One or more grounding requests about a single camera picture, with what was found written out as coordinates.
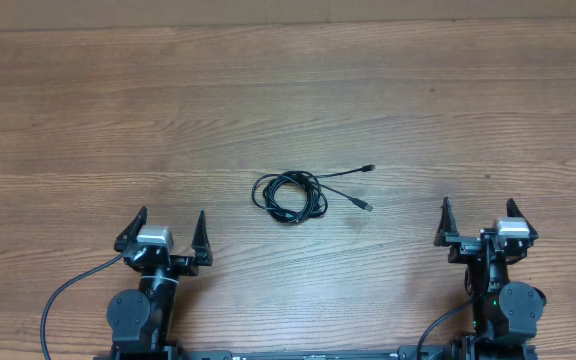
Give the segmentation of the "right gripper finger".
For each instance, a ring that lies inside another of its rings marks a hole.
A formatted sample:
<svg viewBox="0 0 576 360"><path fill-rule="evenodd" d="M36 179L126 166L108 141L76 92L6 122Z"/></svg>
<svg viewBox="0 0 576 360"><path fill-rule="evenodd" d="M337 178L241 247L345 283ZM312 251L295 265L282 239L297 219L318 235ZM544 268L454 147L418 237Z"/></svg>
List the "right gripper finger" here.
<svg viewBox="0 0 576 360"><path fill-rule="evenodd" d="M539 234L536 229L531 225L531 223L526 219L526 217L521 213L518 205L513 198L509 198L506 202L506 214L508 217L520 218L522 219L528 229L528 240L530 245L534 244L534 241L539 238Z"/></svg>
<svg viewBox="0 0 576 360"><path fill-rule="evenodd" d="M443 198L441 205L440 222L435 234L433 244L437 247L452 246L457 242L459 232L452 212L452 205L448 196Z"/></svg>

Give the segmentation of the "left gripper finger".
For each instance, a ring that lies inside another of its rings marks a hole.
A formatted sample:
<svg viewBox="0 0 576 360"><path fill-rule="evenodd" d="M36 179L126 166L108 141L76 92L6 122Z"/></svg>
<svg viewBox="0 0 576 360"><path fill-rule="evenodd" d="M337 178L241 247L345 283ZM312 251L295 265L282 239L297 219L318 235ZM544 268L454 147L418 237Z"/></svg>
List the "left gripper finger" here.
<svg viewBox="0 0 576 360"><path fill-rule="evenodd" d="M116 237L114 250L124 252L128 246L135 242L139 231L147 222L147 207L142 206L129 225Z"/></svg>
<svg viewBox="0 0 576 360"><path fill-rule="evenodd" d="M211 266L213 264L213 253L208 240L204 210L199 213L191 246L195 252L194 258L199 266Z"/></svg>

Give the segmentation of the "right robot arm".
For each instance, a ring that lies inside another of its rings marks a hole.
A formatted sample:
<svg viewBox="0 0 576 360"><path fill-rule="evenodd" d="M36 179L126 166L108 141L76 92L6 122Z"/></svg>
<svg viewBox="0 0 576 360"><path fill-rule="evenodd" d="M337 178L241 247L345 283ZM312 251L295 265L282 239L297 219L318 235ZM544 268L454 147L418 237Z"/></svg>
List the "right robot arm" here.
<svg viewBox="0 0 576 360"><path fill-rule="evenodd" d="M470 307L473 331L453 338L433 359L535 359L528 341L537 335L537 323L547 304L538 288L509 278L508 267L525 259L538 232L513 199L506 202L506 215L475 237L462 236L444 198L434 239L437 247L449 249L448 261L464 264L464 288L468 300L442 315L429 328Z"/></svg>

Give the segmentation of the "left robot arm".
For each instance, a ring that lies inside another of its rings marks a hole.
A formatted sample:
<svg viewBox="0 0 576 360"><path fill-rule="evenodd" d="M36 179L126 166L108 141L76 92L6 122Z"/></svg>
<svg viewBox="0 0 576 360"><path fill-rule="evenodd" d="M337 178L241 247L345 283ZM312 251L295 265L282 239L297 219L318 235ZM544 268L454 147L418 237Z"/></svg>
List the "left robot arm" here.
<svg viewBox="0 0 576 360"><path fill-rule="evenodd" d="M169 339L179 279L196 276L213 263L206 216L199 213L191 242L194 253L175 255L168 226L149 225L141 208L117 236L114 250L139 273L138 287L117 293L109 302L106 319L112 329L112 359L187 359L177 341Z"/></svg>

